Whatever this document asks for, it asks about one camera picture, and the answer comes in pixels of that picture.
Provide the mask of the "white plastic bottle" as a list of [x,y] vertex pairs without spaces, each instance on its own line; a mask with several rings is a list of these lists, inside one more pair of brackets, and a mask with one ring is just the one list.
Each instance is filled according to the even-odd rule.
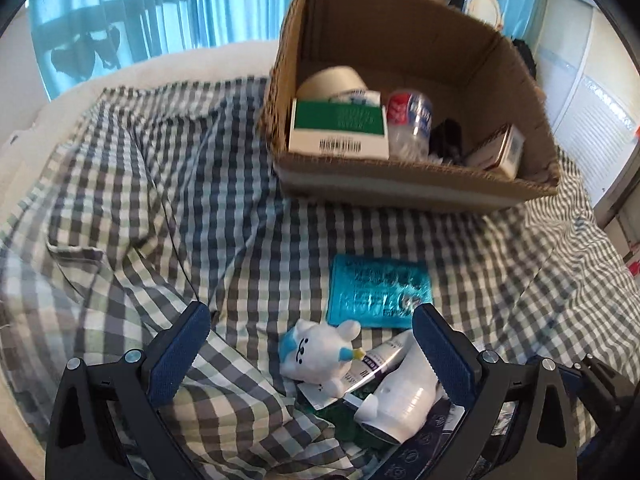
[[399,367],[361,403],[354,419],[385,442],[400,445],[425,424],[436,402],[438,378],[416,341]]

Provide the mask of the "teal blister pill pack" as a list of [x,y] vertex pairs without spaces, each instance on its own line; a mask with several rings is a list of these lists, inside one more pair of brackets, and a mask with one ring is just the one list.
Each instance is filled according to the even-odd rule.
[[332,326],[357,321],[362,328],[408,330],[414,309],[432,302],[423,263],[354,255],[333,259],[326,311]]

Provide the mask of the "white purple cream tube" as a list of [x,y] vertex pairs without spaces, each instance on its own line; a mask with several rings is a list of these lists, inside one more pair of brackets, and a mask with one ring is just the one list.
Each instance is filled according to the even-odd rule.
[[398,367],[412,343],[412,330],[405,330],[368,351],[361,360],[352,361],[352,366],[341,378],[340,396],[330,396],[322,386],[306,382],[298,384],[297,389],[314,410],[323,410],[341,400],[346,393],[352,393]]

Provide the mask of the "white plush toy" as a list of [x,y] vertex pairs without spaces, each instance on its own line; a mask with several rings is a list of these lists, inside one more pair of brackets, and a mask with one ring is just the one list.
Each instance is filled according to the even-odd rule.
[[294,382],[319,386],[331,398],[341,398],[346,392],[343,377],[352,361],[364,356],[352,344],[360,332],[361,325],[354,320],[337,327],[298,320],[280,338],[280,374]]

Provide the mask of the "checkered plaid cloth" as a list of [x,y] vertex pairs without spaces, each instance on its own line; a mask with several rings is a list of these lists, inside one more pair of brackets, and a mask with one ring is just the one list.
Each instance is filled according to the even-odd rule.
[[574,162],[487,216],[289,200],[256,131],[265,79],[108,89],[1,231],[1,365],[47,440],[67,361],[144,347],[194,300],[213,326],[163,419],[209,479],[356,479],[372,454],[301,410],[278,339],[326,313],[338,254],[420,261],[437,309],[509,362],[586,353],[639,376],[639,291]]

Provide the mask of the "small white red box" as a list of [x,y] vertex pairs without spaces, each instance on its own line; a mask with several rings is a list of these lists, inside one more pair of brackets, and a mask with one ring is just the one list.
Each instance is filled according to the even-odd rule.
[[464,156],[469,168],[498,174],[509,180],[518,176],[525,139],[512,124],[504,124],[489,138]]

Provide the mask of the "white bed blanket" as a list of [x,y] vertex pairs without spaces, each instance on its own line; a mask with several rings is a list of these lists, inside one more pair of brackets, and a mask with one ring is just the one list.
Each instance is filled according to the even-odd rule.
[[276,40],[252,40],[164,54],[107,76],[78,84],[40,106],[28,129],[16,130],[1,148],[1,206],[11,208],[38,179],[55,147],[105,89],[153,89],[183,81],[218,82],[266,76],[276,58]]

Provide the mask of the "clear plastic water bottle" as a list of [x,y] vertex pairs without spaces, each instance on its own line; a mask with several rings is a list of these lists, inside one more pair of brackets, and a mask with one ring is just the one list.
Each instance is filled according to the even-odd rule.
[[404,162],[426,162],[430,154],[433,105],[428,96],[399,89],[386,103],[390,157]]

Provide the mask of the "white louvered wardrobe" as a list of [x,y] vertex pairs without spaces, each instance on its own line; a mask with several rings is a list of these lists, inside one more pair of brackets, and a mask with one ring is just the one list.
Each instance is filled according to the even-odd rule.
[[547,0],[534,53],[555,141],[595,205],[636,149],[638,70],[604,14],[582,0]]

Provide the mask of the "green white carton box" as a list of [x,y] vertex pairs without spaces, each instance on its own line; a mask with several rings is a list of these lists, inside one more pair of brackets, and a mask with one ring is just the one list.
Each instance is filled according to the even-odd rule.
[[390,158],[385,108],[352,103],[292,103],[288,151],[308,156]]

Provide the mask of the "brown cardboard box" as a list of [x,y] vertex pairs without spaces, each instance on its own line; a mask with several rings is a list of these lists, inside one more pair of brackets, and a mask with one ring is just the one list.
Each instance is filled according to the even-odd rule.
[[437,0],[293,0],[260,128],[292,196],[491,212],[560,182],[514,44]]

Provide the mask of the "black backpack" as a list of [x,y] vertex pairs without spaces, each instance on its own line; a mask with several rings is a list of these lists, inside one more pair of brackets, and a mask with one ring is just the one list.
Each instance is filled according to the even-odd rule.
[[530,50],[530,47],[524,40],[521,39],[513,39],[512,40],[513,47],[518,51],[521,59],[523,60],[529,75],[533,78],[533,80],[537,79],[537,65],[534,60],[533,52]]

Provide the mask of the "masking tape roll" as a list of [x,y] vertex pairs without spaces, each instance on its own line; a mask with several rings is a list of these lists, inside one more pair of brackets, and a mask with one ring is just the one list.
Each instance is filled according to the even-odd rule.
[[333,66],[308,77],[296,90],[302,101],[327,101],[344,92],[367,90],[360,75],[349,66]]

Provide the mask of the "teal window curtain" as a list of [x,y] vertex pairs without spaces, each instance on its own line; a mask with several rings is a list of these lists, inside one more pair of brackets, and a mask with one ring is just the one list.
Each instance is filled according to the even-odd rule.
[[198,48],[277,38],[292,0],[28,0],[44,90]]

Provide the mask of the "oval vanity mirror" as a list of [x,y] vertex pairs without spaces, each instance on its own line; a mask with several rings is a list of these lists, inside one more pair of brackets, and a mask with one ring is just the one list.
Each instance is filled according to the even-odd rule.
[[503,29],[503,17],[498,0],[469,0],[465,13],[494,29]]

